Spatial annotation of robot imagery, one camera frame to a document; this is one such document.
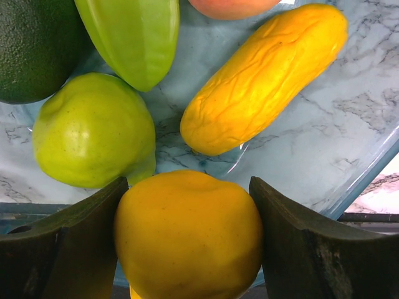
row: green avocado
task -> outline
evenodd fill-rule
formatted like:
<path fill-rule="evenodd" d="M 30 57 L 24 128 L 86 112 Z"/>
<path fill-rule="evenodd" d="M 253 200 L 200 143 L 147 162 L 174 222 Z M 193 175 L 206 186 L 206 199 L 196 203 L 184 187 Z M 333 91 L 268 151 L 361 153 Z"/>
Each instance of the green avocado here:
<path fill-rule="evenodd" d="M 88 53 L 89 40 L 74 0 L 2 0 L 0 102 L 51 96 Z"/>

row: white marble countertop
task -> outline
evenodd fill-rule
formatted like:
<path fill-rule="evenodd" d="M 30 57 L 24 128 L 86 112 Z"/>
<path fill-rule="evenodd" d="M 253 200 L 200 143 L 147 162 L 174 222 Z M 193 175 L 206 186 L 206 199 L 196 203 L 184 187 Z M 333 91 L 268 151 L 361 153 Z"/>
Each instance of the white marble countertop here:
<path fill-rule="evenodd" d="M 305 2 L 295 0 L 294 6 Z M 244 154 L 240 148 L 211 158 L 193 155 L 185 145 L 179 134 L 181 114 L 272 11 L 222 22 L 181 3 L 176 59 L 164 80 L 142 94 L 156 125 L 158 172 L 197 169 L 244 188 L 251 176 L 258 176 L 289 198 L 339 217 L 353 200 L 348 194 L 399 139 L 399 5 L 398 0 L 313 2 L 333 4 L 349 20 L 349 39 L 338 59 L 243 146 Z M 291 8 L 276 6 L 277 11 Z M 96 57 L 85 71 L 109 73 Z M 42 103 L 23 107 L 31 117 L 21 113 L 22 120 L 21 107 L 0 105 L 0 202 L 73 204 L 93 192 L 57 182 L 39 169 L 27 127 Z"/>
<path fill-rule="evenodd" d="M 399 214 L 399 154 L 391 160 L 346 212 Z"/>

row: glass bowl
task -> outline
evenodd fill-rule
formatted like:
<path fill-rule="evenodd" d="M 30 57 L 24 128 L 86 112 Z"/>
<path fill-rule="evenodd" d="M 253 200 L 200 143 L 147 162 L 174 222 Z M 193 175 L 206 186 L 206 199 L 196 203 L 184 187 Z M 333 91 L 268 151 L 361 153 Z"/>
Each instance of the glass bowl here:
<path fill-rule="evenodd" d="M 307 2 L 337 6 L 350 21 L 338 59 L 249 142 L 217 157 L 193 154 L 179 134 L 185 106 L 266 19 Z M 176 58 L 142 93 L 156 123 L 156 171 L 197 169 L 248 189 L 251 176 L 291 199 L 338 218 L 399 149 L 399 6 L 385 1 L 283 0 L 240 21 L 208 19 L 181 1 Z M 113 74 L 94 52 L 72 77 Z M 31 130 L 45 100 L 0 104 L 0 229 L 34 221 L 91 195 L 46 176 L 32 155 Z M 259 272 L 254 285 L 263 282 Z M 115 283 L 127 285 L 117 269 Z"/>

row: wrinkled yellow fruit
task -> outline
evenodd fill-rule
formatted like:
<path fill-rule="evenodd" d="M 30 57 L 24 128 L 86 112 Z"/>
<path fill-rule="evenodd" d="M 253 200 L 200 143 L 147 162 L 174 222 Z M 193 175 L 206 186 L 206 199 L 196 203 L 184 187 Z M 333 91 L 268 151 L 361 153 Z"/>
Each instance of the wrinkled yellow fruit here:
<path fill-rule="evenodd" d="M 335 7 L 306 4 L 262 25 L 196 94 L 180 123 L 193 150 L 217 155 L 269 126 L 337 57 L 347 20 Z"/>
<path fill-rule="evenodd" d="M 239 298 L 260 269 L 262 232 L 242 187 L 192 170 L 134 185 L 114 227 L 123 272 L 144 299 Z"/>

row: green bell pepper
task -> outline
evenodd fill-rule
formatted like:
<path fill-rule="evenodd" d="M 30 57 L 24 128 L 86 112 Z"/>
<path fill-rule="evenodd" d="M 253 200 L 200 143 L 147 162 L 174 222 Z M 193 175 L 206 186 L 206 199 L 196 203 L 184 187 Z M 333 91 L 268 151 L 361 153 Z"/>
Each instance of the green bell pepper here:
<path fill-rule="evenodd" d="M 104 61 L 126 83 L 147 92 L 168 73 L 180 24 L 178 0 L 75 0 Z"/>

